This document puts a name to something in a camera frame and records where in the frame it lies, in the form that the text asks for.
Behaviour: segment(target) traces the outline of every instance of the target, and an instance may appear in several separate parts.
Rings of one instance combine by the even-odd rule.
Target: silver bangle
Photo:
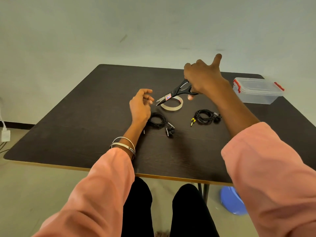
[[[134,153],[136,153],[136,149],[135,149],[134,144],[131,142],[130,139],[128,139],[128,138],[126,138],[126,137],[124,137],[124,136],[120,136],[120,137],[115,138],[112,143],[114,143],[114,141],[115,141],[116,139],[119,139],[119,138],[123,138],[123,139],[128,140],[128,141],[132,144],[132,146],[133,146],[133,148],[134,148]]]
[[[128,150],[130,150],[130,151],[133,153],[133,157],[132,157],[132,159],[134,159],[134,158],[135,158],[135,156],[136,156],[135,151],[134,151],[131,147],[129,147],[128,145],[125,145],[125,144],[122,144],[122,143],[115,142],[115,143],[112,143],[112,144],[110,145],[111,149],[112,149],[113,145],[120,145],[120,146],[123,146],[123,147],[127,148]]]

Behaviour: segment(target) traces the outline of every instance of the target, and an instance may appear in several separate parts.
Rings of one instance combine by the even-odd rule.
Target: dark baseboard
[[[14,128],[14,129],[22,129],[22,130],[30,130],[34,124],[25,124],[25,123],[18,123],[18,122],[8,122],[5,121],[5,126],[7,128]]]

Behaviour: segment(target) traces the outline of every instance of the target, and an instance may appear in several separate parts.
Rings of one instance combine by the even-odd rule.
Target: red clip
[[[285,91],[285,89],[283,87],[281,87],[281,85],[278,84],[277,82],[275,82],[274,84],[276,84],[282,91]]]
[[[238,86],[238,93],[240,93],[240,88],[241,88],[241,86],[239,85],[238,81],[236,81],[236,79],[235,79],[233,82],[235,82],[236,85]]]

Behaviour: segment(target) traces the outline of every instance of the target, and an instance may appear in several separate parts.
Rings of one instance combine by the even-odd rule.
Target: blue plastic stool
[[[235,215],[247,214],[246,206],[240,199],[234,187],[224,186],[221,189],[221,203],[231,213]]]

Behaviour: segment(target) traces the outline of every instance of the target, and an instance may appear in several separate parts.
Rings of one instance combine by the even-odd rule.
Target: person's left hand
[[[132,113],[132,123],[146,125],[150,117],[150,105],[154,99],[147,93],[152,93],[150,89],[140,89],[130,100],[130,109]]]

